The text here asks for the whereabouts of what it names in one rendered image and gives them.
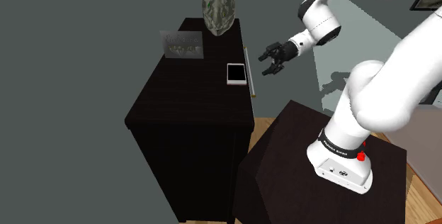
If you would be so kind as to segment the camouflage helmet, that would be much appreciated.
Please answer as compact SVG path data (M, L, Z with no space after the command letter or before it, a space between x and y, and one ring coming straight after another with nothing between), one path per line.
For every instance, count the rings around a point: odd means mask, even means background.
M221 36L234 23L235 0L203 0L202 12L206 28L214 36Z

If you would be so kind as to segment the grey furniture piece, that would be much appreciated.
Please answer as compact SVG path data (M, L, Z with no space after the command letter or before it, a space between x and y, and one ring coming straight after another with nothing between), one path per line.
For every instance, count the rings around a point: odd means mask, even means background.
M408 124L385 136L407 151L407 162L432 190L442 190L442 109L419 105Z

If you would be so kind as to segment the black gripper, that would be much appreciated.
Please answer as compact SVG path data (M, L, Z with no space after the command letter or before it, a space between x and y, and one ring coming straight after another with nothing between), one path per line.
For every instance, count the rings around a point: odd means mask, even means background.
M262 72L263 76L279 73L284 68L282 62L287 62L298 56L298 47L291 41L287 41L283 44L273 43L266 47L266 50L258 57L258 60L262 62L274 56L276 56L276 62L272 62L270 67Z

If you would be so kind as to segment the white tablet with black screen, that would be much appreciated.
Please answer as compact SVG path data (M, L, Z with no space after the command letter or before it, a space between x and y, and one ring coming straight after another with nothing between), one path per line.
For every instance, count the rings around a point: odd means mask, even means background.
M244 64L227 63L227 85L247 85L247 74Z

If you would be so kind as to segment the dark wooden cabinet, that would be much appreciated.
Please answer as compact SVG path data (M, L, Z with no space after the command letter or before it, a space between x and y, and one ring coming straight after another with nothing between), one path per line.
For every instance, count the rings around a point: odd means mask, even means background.
M227 83L245 61L240 22L214 36L201 18L182 30L203 37L201 59L163 57L125 117L177 220L234 224L239 163L254 130L248 86Z

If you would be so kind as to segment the dark wooden robot stand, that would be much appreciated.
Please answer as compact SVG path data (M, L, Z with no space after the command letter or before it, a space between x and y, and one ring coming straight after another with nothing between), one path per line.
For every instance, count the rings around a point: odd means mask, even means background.
M373 183L358 194L317 176L307 158L328 121L288 102L239 165L233 214L242 224L405 224L406 150L369 136Z

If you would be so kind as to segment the thin white rod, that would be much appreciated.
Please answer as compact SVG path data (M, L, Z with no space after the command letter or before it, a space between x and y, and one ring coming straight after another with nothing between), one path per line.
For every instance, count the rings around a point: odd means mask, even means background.
M246 72L247 72L248 83L249 83L249 88L250 88L250 94L251 94L252 98L256 98L256 93L255 93L255 89L254 89L254 83L253 83L253 77L252 77L252 73L251 73L251 66L249 63L249 54L248 54L247 47L244 46L243 51L244 51L244 59L245 59Z

